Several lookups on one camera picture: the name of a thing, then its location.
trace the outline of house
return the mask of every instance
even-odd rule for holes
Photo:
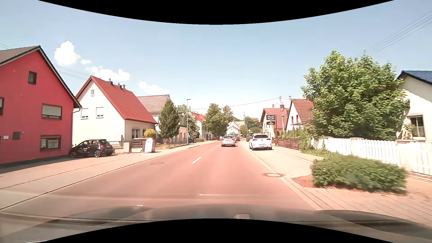
[[[207,131],[204,121],[206,120],[206,115],[198,114],[191,111],[191,113],[197,118],[198,127],[200,127],[200,138],[205,138],[207,140],[213,140],[215,137],[211,132]]]
[[[308,99],[291,99],[289,102],[288,126],[286,130],[294,130],[308,124],[312,118],[314,104]]]
[[[170,99],[169,95],[137,96],[137,98],[157,122],[159,122],[162,107]],[[155,130],[160,134],[160,128],[157,125]]]
[[[226,134],[229,135],[230,133],[235,132],[240,136],[241,135],[240,127],[244,124],[245,124],[244,121],[232,121],[226,129]]]
[[[157,123],[125,86],[90,76],[76,94],[83,106],[73,113],[73,144],[85,139],[130,141]]]
[[[410,109],[402,116],[405,125],[412,124],[412,129],[403,128],[397,133],[399,138],[432,142],[432,71],[404,70],[398,79],[403,79],[399,87],[410,100]]]
[[[67,155],[80,107],[41,46],[0,51],[0,164]]]
[[[284,131],[288,123],[288,113],[289,109],[282,104],[279,108],[274,106],[273,108],[264,108],[260,120],[263,124],[263,133],[269,137],[276,137],[278,131]]]

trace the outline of cloud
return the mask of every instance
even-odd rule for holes
[[[110,69],[104,69],[102,66],[99,67],[87,67],[93,73],[93,76],[101,78],[103,80],[111,79],[111,81],[127,81],[130,79],[130,73],[124,72],[119,69],[118,73]]]
[[[54,52],[54,59],[61,65],[71,65],[78,62],[81,57],[75,53],[75,46],[67,41],[60,45],[60,48]]]
[[[141,81],[138,85],[144,90],[144,92],[151,95],[166,95],[169,93],[169,90],[163,89],[155,84],[148,86],[144,81]]]

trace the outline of manhole cover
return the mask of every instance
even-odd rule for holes
[[[284,177],[284,174],[280,173],[264,173],[263,176],[269,176],[269,177]]]

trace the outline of car wheel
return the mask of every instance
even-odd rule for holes
[[[95,157],[100,157],[101,156],[101,151],[100,150],[96,150],[95,151]]]
[[[71,157],[71,158],[76,158],[77,157],[77,154],[76,154],[76,152],[70,152],[69,153],[69,157]]]

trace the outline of asphalt road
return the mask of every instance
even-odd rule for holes
[[[218,202],[312,209],[279,178],[263,175],[270,172],[240,145],[212,142],[70,185],[6,212],[66,217],[115,206]]]

